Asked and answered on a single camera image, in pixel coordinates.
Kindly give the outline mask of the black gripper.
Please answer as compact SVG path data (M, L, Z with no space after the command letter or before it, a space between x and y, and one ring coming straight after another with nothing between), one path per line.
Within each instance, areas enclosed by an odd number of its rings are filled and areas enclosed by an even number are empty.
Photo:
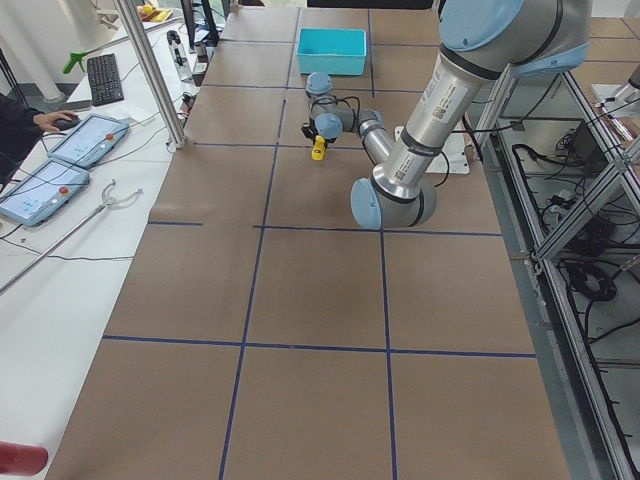
M324 136L322 136L315 125L311 125L310 126L310 139L312 141L325 141L326 138Z

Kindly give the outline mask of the black sleeved person forearm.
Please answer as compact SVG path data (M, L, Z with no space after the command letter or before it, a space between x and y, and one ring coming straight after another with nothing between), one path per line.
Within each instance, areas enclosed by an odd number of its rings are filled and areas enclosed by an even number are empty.
M41 111L1 95L1 184L6 185L41 136Z

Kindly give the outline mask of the person hand on mouse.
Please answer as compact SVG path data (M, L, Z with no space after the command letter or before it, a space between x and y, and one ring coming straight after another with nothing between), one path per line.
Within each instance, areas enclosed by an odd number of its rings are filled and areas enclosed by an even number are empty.
M33 116L32 122L44 132L59 132L57 123L60 121L74 122L78 120L78 115L70 110L60 110L52 113L39 113Z

